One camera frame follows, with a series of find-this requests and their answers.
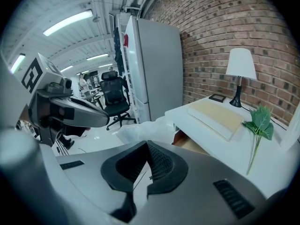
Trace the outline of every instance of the refrigerator door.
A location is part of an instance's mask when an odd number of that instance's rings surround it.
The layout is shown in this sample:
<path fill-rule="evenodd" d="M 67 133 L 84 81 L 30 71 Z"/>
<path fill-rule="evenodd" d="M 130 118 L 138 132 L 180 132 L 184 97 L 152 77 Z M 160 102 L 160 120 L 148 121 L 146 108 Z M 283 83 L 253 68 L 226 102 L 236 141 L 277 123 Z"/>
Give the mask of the refrigerator door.
<path fill-rule="evenodd" d="M 147 122 L 150 121 L 150 114 L 149 114 L 149 104 L 142 103 L 140 100 L 136 99 L 136 109 L 138 113 L 138 122 Z"/>
<path fill-rule="evenodd" d="M 151 121 L 182 106 L 183 65 L 179 30 L 145 19 L 137 21 Z"/>
<path fill-rule="evenodd" d="M 142 103 L 147 103 L 148 97 L 146 92 L 139 34 L 136 20 L 133 16 L 131 16 L 128 21 L 126 34 L 128 35 L 128 48 L 125 47 L 125 49 L 135 98 L 140 100 Z"/>

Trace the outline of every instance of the fluorescent light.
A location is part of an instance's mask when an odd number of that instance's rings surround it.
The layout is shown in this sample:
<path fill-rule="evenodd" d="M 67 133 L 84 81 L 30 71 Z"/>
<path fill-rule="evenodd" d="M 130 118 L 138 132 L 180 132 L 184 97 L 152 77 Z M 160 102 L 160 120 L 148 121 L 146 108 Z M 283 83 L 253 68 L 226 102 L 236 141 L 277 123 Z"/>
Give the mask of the fluorescent light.
<path fill-rule="evenodd" d="M 53 34 L 54 32 L 56 32 L 57 30 L 65 27 L 71 23 L 75 23 L 79 20 L 89 18 L 92 16 L 93 16 L 93 13 L 91 10 L 76 14 L 74 16 L 68 17 L 65 20 L 62 20 L 61 22 L 55 24 L 54 26 L 52 26 L 51 28 L 49 28 L 45 32 L 43 32 L 43 34 L 46 36 L 49 36 L 49 35 Z"/>
<path fill-rule="evenodd" d="M 89 60 L 92 60 L 92 59 L 102 58 L 102 57 L 107 57 L 107 56 L 108 56 L 108 53 L 105 53 L 105 54 L 101 54 L 101 55 L 98 55 L 98 56 L 95 56 L 95 57 L 87 58 L 86 60 L 89 61 Z"/>
<path fill-rule="evenodd" d="M 61 70 L 60 72 L 62 73 L 62 72 L 66 71 L 66 70 L 68 70 L 69 68 L 72 68 L 72 67 L 73 67 L 73 66 L 66 67 L 66 68 L 64 68 L 63 70 Z"/>
<path fill-rule="evenodd" d="M 17 60 L 15 61 L 15 63 L 13 64 L 13 66 L 11 67 L 11 69 L 10 69 L 10 71 L 12 73 L 14 73 L 17 70 L 17 68 L 19 67 L 21 62 L 24 60 L 24 58 L 25 58 L 25 54 L 21 53 L 19 55 L 19 57 L 17 58 Z"/>
<path fill-rule="evenodd" d="M 99 66 L 99 68 L 107 67 L 107 66 L 111 66 L 111 65 L 112 65 L 112 63 L 110 63 L 110 64 L 105 64 L 105 65 Z"/>

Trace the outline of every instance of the white ceiling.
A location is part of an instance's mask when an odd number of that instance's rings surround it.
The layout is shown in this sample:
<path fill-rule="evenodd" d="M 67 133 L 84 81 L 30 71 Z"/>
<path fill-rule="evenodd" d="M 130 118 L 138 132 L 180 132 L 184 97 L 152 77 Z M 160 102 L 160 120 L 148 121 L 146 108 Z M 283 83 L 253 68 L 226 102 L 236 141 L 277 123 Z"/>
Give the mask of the white ceiling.
<path fill-rule="evenodd" d="M 37 53 L 49 58 L 62 70 L 74 66 L 64 75 L 75 75 L 100 65 L 114 63 L 113 37 L 109 29 L 109 13 L 122 10 L 127 0 L 24 0 L 13 14 L 2 35 L 1 52 L 9 67 L 20 53 L 25 60 L 15 72 L 23 76 Z M 70 24 L 46 37 L 43 32 L 54 24 L 92 9 L 99 22 L 91 18 Z M 109 53 L 109 57 L 87 61 L 89 57 Z"/>

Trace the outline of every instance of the white desk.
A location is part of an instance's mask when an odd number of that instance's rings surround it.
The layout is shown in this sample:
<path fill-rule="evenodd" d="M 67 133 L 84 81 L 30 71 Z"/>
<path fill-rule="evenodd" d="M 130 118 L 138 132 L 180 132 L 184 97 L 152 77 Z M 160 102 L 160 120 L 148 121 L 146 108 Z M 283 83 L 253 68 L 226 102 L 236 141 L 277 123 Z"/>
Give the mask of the white desk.
<path fill-rule="evenodd" d="M 210 99 L 209 101 L 239 113 L 244 117 L 245 121 L 251 121 L 250 113 L 243 108 L 230 105 L 230 99 L 228 98 L 223 103 Z M 300 144 L 297 142 L 287 152 L 284 152 L 279 146 L 280 140 L 285 133 L 284 129 L 274 124 L 272 141 L 262 138 L 250 173 L 246 175 L 250 163 L 251 150 L 253 149 L 253 133 L 241 124 L 228 142 L 189 115 L 188 106 L 184 105 L 169 110 L 165 112 L 165 116 L 171 119 L 180 130 L 200 145 L 208 154 L 250 180 L 266 198 L 289 185 L 300 163 Z M 273 120 L 287 128 L 276 119 Z"/>

